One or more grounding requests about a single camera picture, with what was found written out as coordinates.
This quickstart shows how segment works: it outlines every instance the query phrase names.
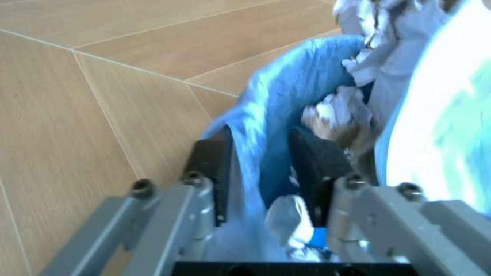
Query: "blue object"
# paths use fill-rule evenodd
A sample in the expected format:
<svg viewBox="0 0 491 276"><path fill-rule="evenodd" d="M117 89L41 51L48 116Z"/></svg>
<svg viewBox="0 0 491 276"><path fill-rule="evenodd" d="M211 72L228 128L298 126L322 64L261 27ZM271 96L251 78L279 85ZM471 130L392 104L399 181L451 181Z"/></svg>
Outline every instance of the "blue object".
<svg viewBox="0 0 491 276"><path fill-rule="evenodd" d="M306 105L340 85L354 85L341 61L356 56L362 47L360 36L302 43L254 73L236 106L205 132L204 137L209 137L225 125L230 127L241 173L241 183L231 183L228 222L210 242L208 260L287 260L267 233L264 217L266 205L297 191L288 179L288 130L300 123Z"/></svg>
<svg viewBox="0 0 491 276"><path fill-rule="evenodd" d="M326 227L315 227L314 234L307 244L308 247L315 247L319 249L324 249L326 247L327 228Z"/></svg>

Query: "blue plastic bag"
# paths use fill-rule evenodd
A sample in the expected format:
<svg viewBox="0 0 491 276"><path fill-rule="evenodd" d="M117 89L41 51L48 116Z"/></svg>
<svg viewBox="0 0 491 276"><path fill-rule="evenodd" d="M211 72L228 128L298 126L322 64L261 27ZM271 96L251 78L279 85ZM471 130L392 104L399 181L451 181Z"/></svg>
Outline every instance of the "blue plastic bag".
<svg viewBox="0 0 491 276"><path fill-rule="evenodd" d="M231 110L213 122L209 137L228 125L240 164L241 183L231 183L228 222L210 242L208 260L285 261L264 227L266 205L296 192L290 183L287 135L306 105L340 85L354 85L341 61L363 47L359 36L308 40L257 71Z"/></svg>

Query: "floor tile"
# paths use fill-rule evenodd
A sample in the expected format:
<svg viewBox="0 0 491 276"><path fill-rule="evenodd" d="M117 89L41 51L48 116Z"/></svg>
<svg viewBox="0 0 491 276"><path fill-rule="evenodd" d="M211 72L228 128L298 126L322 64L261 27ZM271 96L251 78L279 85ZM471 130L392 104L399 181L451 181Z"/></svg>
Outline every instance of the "floor tile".
<svg viewBox="0 0 491 276"><path fill-rule="evenodd" d="M334 29L320 34L317 37L327 37L339 34L340 29ZM224 66L211 72L204 73L191 78L188 81L234 95L239 95L247 87L247 82L254 71L271 63L298 44L299 43L294 43L270 52L262 53L229 66Z"/></svg>
<svg viewBox="0 0 491 276"><path fill-rule="evenodd" d="M0 189L0 244L0 267L2 275L28 275L29 271L2 189Z"/></svg>
<svg viewBox="0 0 491 276"><path fill-rule="evenodd" d="M230 95L194 85L190 85L190 88L211 118L216 118L223 114L237 102L237 98Z"/></svg>
<svg viewBox="0 0 491 276"><path fill-rule="evenodd" d="M335 28L331 5L283 0L81 48L187 79Z"/></svg>
<svg viewBox="0 0 491 276"><path fill-rule="evenodd" d="M135 175L71 52L0 33L0 178L37 274Z"/></svg>
<svg viewBox="0 0 491 276"><path fill-rule="evenodd" d="M91 56L77 59L138 177L173 184L209 124L187 85Z"/></svg>
<svg viewBox="0 0 491 276"><path fill-rule="evenodd" d="M0 28L74 47L271 1L30 0L0 6Z"/></svg>

